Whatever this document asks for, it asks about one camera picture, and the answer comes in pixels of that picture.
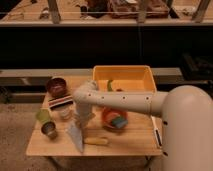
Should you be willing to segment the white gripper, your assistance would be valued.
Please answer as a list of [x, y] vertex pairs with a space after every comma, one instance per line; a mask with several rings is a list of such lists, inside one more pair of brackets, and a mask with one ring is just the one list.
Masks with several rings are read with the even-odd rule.
[[89, 121], [95, 117], [92, 106], [85, 103], [75, 105], [75, 123], [81, 129], [85, 128]]

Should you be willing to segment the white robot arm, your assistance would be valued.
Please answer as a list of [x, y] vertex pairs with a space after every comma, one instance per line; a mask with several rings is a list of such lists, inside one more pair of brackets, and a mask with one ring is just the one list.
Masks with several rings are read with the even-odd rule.
[[213, 98], [190, 85], [162, 91], [100, 91], [94, 81], [73, 93], [76, 113], [94, 105], [162, 120], [162, 171], [213, 171]]

